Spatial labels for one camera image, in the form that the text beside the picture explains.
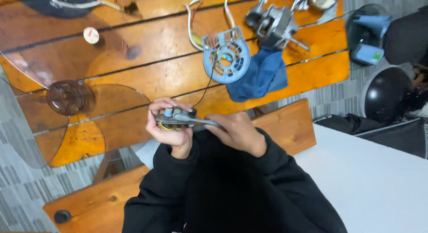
hand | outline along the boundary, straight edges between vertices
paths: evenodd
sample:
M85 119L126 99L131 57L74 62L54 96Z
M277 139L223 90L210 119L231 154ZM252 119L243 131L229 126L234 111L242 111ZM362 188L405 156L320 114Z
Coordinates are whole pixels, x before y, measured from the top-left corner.
M170 131L161 128L154 119L155 114L163 113L165 108L180 107L183 110L190 112L192 110L191 104L184 104L175 102L171 98L157 98L148 107L148 118L146 130L158 142L169 144L172 146L173 151L171 155L177 159L185 159L189 156L190 149L192 148L193 129L186 128L180 131Z
M205 118L222 126L219 128L205 125L205 128L227 146L245 151L257 158L266 153L265 136L255 129L246 113L208 114Z

yellow wire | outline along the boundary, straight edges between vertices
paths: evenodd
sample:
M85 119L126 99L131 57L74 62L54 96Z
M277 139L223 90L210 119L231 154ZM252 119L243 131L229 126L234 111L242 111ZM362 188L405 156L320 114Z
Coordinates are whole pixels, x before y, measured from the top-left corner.
M174 130L172 130L172 129L169 129L169 128L166 128L165 126L163 126L162 125L162 123L159 121L159 125L163 128L163 129L166 129L166 130L169 130L169 131L174 131Z

blue cloth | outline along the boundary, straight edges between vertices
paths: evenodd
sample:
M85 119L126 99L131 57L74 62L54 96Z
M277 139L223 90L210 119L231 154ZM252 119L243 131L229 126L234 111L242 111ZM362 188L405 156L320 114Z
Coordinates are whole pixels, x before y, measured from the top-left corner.
M226 84L230 98L235 102L263 98L286 86L288 79L282 51L268 47L261 47L251 57L247 71L239 80Z

white sticker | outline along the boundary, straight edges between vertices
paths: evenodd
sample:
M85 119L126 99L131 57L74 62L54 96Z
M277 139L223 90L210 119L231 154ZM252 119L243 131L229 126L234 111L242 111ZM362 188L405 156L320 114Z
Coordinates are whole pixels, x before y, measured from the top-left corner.
M100 40L98 31L93 27L87 27L83 30L83 37L90 44L95 44Z

gray carpet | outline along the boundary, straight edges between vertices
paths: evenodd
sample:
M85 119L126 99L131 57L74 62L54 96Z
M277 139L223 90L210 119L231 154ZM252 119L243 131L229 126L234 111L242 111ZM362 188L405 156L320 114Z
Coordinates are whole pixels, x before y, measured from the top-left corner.
M398 18L428 5L428 0L344 0L345 12L368 3L382 4L393 18ZM269 105L276 108L308 98L314 118L326 114L361 115L357 101L364 79L385 65L387 63L384 60L377 67L361 68L351 65L350 78L346 81ZM411 73L409 65L402 67ZM90 185L103 155L55 169L36 170L23 162L10 142L20 143L17 150L21 154L30 155L37 150L12 91L0 80L0 231L57 232L41 207L53 199ZM132 152L130 148L121 150L127 168L141 163Z

